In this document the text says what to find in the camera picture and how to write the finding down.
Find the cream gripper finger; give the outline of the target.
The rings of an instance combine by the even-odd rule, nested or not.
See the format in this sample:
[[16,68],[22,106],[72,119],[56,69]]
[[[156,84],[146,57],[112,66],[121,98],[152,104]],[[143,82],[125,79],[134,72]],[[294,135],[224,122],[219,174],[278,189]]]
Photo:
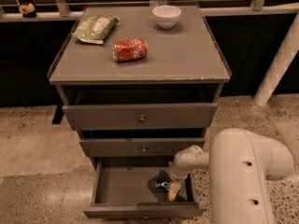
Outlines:
[[180,191],[180,184],[178,182],[171,182],[169,184],[168,200],[173,202]]

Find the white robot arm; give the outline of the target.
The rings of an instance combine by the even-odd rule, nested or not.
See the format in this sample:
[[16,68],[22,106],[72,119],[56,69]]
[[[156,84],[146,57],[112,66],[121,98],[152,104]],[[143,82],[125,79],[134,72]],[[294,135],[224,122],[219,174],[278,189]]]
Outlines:
[[187,147],[169,162],[170,201],[188,174],[199,168],[209,170],[213,224],[276,224],[266,182],[290,175],[294,160],[277,140],[226,129],[215,136],[208,152]]

